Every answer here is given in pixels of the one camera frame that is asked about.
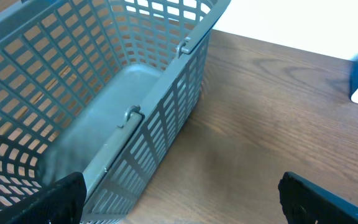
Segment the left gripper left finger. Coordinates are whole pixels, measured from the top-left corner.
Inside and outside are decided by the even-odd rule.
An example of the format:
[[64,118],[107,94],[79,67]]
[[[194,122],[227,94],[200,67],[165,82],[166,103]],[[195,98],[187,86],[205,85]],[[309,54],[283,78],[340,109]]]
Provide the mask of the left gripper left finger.
[[81,172],[74,172],[0,211],[0,224],[79,224],[86,199]]

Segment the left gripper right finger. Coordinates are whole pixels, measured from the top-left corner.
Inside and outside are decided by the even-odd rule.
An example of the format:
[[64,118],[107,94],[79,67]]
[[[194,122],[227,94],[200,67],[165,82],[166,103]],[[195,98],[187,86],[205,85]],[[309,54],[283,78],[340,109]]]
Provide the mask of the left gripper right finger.
[[294,172],[279,182],[280,204],[290,224],[355,223],[358,207]]

